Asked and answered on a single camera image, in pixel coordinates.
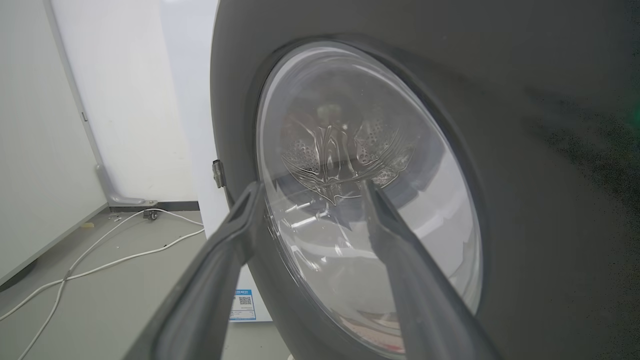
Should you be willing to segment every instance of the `white wall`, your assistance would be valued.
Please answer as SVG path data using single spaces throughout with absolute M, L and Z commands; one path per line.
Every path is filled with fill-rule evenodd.
M 42 0 L 0 1 L 0 284 L 106 206 Z
M 116 190 L 197 200 L 158 0 L 52 0 L 97 146 Z

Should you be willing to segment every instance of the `gray floor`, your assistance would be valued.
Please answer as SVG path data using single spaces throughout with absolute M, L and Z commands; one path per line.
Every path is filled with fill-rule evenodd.
M 200 221 L 197 211 L 178 213 Z M 120 222 L 99 214 L 47 251 L 20 283 L 0 293 L 0 316 L 39 286 L 61 279 L 71 264 Z M 151 222 L 141 215 L 120 226 L 78 265 L 74 274 L 157 249 L 199 227 L 170 215 Z M 120 359 L 205 241 L 199 234 L 155 254 L 128 260 L 65 285 L 51 322 L 25 359 Z M 46 319 L 53 286 L 0 322 L 0 359 L 17 359 Z M 286 360 L 287 347 L 273 323 L 231 323 L 223 359 Z

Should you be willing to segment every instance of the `door hinge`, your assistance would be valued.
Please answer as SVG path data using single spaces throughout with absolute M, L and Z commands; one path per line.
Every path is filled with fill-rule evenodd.
M 218 188 L 226 186 L 227 181 L 225 180 L 225 171 L 222 167 L 222 162 L 220 160 L 214 160 L 211 168 L 213 169 L 213 179 L 216 181 Z

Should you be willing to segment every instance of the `baseboard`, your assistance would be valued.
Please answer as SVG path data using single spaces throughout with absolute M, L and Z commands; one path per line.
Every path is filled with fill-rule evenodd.
M 155 206 L 110 207 L 112 213 L 137 213 L 138 211 L 157 208 L 167 211 L 200 211 L 197 201 L 159 201 Z

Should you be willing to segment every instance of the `qr code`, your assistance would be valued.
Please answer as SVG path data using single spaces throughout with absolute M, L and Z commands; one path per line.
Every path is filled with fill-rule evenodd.
M 249 296 L 239 296 L 240 305 L 251 305 L 251 297 Z

